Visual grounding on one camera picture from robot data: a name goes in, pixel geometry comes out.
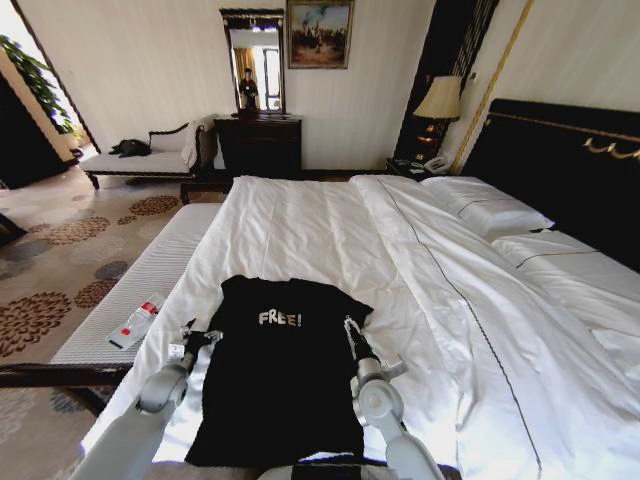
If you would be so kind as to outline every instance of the framed painting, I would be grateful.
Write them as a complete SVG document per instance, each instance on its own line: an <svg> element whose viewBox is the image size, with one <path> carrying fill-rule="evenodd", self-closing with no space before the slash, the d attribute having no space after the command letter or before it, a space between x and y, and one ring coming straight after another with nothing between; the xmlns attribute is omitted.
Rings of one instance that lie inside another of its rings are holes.
<svg viewBox="0 0 640 480"><path fill-rule="evenodd" d="M347 68L354 0L288 0L289 68Z"/></svg>

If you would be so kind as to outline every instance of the curtain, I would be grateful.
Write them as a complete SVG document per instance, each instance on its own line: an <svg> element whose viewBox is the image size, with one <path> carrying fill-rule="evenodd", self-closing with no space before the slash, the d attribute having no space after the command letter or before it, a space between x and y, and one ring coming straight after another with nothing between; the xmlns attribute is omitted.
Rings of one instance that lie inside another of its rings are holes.
<svg viewBox="0 0 640 480"><path fill-rule="evenodd" d="M244 78L244 69L250 68L253 72L251 78L254 82L256 81L256 64L253 60L253 51L250 48L234 48L233 53L236 57L236 78L238 79L238 85L240 85L240 81ZM246 107L246 100L244 95L240 95L240 107ZM256 96L256 107L260 109L260 98Z"/></svg>

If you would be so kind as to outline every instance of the dresser drawer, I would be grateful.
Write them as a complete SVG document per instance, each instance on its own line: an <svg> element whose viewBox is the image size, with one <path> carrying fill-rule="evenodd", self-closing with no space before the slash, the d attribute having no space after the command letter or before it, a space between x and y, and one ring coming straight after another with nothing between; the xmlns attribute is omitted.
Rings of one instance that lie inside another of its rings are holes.
<svg viewBox="0 0 640 480"><path fill-rule="evenodd" d="M234 175L295 178L301 168L301 120L216 120L225 166Z"/></svg>

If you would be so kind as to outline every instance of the plastic water bottle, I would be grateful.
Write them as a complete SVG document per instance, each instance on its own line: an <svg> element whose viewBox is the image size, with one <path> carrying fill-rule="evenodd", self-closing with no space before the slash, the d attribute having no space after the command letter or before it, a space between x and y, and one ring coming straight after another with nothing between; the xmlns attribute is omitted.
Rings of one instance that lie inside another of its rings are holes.
<svg viewBox="0 0 640 480"><path fill-rule="evenodd" d="M127 350L143 338L155 320L166 299L159 293L152 293L135 312L109 334L107 340L121 350Z"/></svg>

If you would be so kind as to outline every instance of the floral rug pattern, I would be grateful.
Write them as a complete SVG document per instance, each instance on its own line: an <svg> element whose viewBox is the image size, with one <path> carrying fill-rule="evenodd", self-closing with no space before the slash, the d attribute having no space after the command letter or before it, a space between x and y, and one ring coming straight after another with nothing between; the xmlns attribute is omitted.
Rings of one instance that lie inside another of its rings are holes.
<svg viewBox="0 0 640 480"><path fill-rule="evenodd" d="M0 190L3 213L28 232L0 247L0 365L46 363L181 206L177 181L100 183L72 167ZM52 389L0 389L2 478L68 478L93 421Z"/></svg>

